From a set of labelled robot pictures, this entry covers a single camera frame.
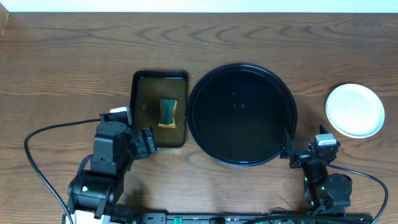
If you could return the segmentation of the pale green plate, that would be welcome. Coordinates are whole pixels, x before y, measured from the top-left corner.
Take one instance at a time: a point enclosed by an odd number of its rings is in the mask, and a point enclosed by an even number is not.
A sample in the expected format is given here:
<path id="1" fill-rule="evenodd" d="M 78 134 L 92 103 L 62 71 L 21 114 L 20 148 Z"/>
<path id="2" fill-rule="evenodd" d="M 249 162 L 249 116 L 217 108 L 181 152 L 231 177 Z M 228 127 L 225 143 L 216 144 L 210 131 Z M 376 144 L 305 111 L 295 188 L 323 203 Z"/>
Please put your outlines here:
<path id="1" fill-rule="evenodd" d="M 336 87 L 326 99 L 325 113 L 338 132 L 356 139 L 375 135 L 385 120 L 380 98 L 369 88 L 355 83 Z"/>

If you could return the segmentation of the yellow green scrub sponge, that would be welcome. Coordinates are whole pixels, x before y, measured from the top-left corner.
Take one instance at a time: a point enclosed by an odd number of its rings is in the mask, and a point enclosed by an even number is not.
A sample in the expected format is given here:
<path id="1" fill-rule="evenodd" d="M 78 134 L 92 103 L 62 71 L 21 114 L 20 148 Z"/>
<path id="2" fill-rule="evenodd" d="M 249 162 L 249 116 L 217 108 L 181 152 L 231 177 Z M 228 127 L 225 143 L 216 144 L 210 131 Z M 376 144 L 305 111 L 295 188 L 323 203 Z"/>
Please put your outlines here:
<path id="1" fill-rule="evenodd" d="M 160 117 L 158 127 L 160 128 L 175 128 L 175 114 L 177 112 L 178 101 L 174 99 L 160 100 Z"/>

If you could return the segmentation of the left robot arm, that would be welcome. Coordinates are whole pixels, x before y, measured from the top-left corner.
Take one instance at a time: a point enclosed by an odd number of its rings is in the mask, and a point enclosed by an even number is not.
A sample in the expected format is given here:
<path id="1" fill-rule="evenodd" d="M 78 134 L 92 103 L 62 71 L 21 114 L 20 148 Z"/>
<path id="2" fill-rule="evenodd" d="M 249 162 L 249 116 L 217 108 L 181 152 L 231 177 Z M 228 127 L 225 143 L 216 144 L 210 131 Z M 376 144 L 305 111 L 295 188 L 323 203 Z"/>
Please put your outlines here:
<path id="1" fill-rule="evenodd" d="M 105 121 L 96 128 L 93 154 L 86 156 L 68 186 L 69 217 L 64 223 L 133 223 L 135 211 L 118 204 L 124 191 L 124 176 L 132 163 L 156 153 L 151 127 L 136 133 L 118 121 Z"/>

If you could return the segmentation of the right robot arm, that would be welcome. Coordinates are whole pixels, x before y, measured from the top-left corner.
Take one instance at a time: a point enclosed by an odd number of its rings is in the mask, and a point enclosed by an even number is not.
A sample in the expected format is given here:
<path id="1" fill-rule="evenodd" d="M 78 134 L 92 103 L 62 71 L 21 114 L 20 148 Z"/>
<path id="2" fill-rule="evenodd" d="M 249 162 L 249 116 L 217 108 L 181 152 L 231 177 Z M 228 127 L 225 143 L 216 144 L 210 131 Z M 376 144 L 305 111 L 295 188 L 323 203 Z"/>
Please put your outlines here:
<path id="1" fill-rule="evenodd" d="M 296 150 L 284 131 L 281 159 L 289 159 L 291 169 L 302 169 L 305 201 L 312 205 L 309 215 L 345 214 L 351 205 L 352 179 L 344 174 L 329 174 L 327 166 L 336 159 L 340 143 L 324 126 L 306 150 Z"/>

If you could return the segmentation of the black rectangular water tray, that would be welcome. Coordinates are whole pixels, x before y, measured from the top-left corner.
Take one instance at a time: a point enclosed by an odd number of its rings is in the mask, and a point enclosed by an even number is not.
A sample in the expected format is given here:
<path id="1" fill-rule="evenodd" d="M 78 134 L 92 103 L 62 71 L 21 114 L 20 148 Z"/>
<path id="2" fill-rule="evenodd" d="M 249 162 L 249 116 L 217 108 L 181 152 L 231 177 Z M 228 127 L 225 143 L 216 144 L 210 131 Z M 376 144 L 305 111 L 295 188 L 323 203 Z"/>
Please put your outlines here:
<path id="1" fill-rule="evenodd" d="M 158 147 L 178 148 L 185 143 L 188 75 L 184 71 L 143 70 L 133 75 L 130 108 L 132 129 L 151 127 Z M 175 128 L 158 127 L 160 100 L 178 101 Z"/>

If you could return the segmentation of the round black serving tray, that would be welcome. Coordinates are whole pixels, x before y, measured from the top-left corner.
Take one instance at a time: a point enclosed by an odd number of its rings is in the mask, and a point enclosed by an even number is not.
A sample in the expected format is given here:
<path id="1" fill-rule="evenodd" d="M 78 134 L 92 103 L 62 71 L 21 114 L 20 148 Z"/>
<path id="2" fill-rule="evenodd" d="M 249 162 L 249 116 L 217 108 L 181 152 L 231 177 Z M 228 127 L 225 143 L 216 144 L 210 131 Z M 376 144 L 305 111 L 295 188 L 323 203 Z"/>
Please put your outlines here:
<path id="1" fill-rule="evenodd" d="M 232 166 L 264 164 L 280 155 L 297 128 L 297 106 L 272 71 L 235 63 L 216 68 L 193 88 L 187 123 L 199 147 Z"/>

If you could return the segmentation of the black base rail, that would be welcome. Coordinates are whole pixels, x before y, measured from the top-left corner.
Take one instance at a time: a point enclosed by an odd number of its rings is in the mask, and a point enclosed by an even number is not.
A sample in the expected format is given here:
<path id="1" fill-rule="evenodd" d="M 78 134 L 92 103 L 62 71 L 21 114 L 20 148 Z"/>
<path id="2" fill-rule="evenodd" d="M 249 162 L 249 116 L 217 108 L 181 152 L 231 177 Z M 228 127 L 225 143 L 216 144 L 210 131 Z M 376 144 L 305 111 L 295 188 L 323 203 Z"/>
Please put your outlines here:
<path id="1" fill-rule="evenodd" d="M 372 223 L 368 215 L 311 216 L 272 213 L 270 215 L 222 215 L 222 214 L 166 214 L 142 213 L 135 217 L 133 224 L 284 224 L 284 223 Z"/>

